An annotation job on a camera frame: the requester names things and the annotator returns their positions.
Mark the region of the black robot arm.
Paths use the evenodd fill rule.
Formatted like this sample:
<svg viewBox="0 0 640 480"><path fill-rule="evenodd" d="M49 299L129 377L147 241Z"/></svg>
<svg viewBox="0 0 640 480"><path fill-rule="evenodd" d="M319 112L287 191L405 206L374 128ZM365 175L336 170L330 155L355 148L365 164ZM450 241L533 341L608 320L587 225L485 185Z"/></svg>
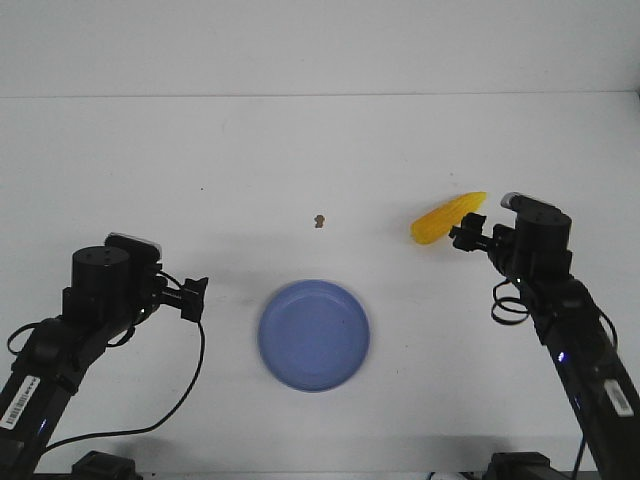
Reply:
<svg viewBox="0 0 640 480"><path fill-rule="evenodd" d="M602 325L603 313L570 272L572 220L557 207L517 192L504 208L513 226L482 233L484 216L466 214L449 233L455 248L482 250L519 292L550 354L603 479L639 476L639 395Z"/></svg>
<svg viewBox="0 0 640 480"><path fill-rule="evenodd" d="M1 476L29 479L87 371L126 343L158 308L199 324L208 280L178 282L154 245L120 235L72 256L71 284L60 315L26 325L30 336L1 392Z"/></svg>

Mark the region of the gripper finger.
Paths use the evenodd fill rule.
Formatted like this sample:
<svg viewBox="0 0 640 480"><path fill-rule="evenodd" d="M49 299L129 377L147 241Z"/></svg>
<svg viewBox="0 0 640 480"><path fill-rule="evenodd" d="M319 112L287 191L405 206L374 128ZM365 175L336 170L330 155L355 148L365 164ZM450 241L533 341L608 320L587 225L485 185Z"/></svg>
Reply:
<svg viewBox="0 0 640 480"><path fill-rule="evenodd" d="M209 283L208 277L200 279L186 278L183 289L192 295L204 296Z"/></svg>
<svg viewBox="0 0 640 480"><path fill-rule="evenodd" d="M200 295L182 298L181 318L187 321L200 321L204 310L204 300Z"/></svg>
<svg viewBox="0 0 640 480"><path fill-rule="evenodd" d="M475 250L475 232L463 228L462 226L454 226L449 232L449 237L453 241L453 247L465 252Z"/></svg>
<svg viewBox="0 0 640 480"><path fill-rule="evenodd" d="M478 213L470 212L462 219L462 228L465 231L482 233L486 217Z"/></svg>

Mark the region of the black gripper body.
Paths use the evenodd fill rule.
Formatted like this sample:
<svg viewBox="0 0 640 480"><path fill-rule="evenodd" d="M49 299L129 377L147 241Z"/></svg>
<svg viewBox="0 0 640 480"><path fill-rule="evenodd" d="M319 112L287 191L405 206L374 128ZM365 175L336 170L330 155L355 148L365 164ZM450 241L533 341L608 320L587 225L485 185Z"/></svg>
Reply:
<svg viewBox="0 0 640 480"><path fill-rule="evenodd" d="M496 224L489 236L482 235L480 249L487 253L490 260L505 260L513 254L515 229L503 224Z"/></svg>
<svg viewBox="0 0 640 480"><path fill-rule="evenodd" d="M182 286L174 277L165 272L152 272L147 282L149 286L147 306L152 312L162 305L177 310L182 309Z"/></svg>

